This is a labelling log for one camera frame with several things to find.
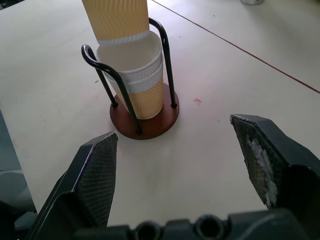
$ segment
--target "round wooden base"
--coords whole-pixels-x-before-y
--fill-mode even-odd
[[[126,110],[118,95],[115,97],[118,107],[110,106],[110,117],[115,128],[122,135],[130,139],[146,140],[153,139],[164,134],[168,131],[176,122],[179,115],[179,99],[175,93],[175,100],[177,103],[176,108],[171,107],[171,98],[169,86],[163,84],[163,108],[159,114],[151,119],[139,120],[140,127],[142,128],[142,134],[138,135],[134,122]]]

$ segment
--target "white table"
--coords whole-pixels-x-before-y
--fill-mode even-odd
[[[320,94],[153,1],[148,8],[168,33],[180,115],[155,139],[119,137],[109,224],[265,209],[229,116],[272,119],[319,158]],[[0,29],[0,108],[40,210],[80,145],[114,130],[110,100],[80,53],[98,44],[80,0],[26,0],[0,11]]]
[[[316,0],[155,0],[320,91]]]

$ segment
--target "stack of paper cups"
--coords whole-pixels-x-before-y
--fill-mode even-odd
[[[154,33],[120,45],[100,45],[97,58],[121,76],[136,117],[150,119],[163,107],[163,55],[160,38]],[[109,82],[125,107],[116,81]]]
[[[82,0],[100,45],[122,44],[149,34],[147,0]]]
[[[99,43],[98,60],[121,76],[138,119],[163,107],[160,38],[149,30],[147,0],[82,0]],[[116,81],[104,73],[127,108]]]

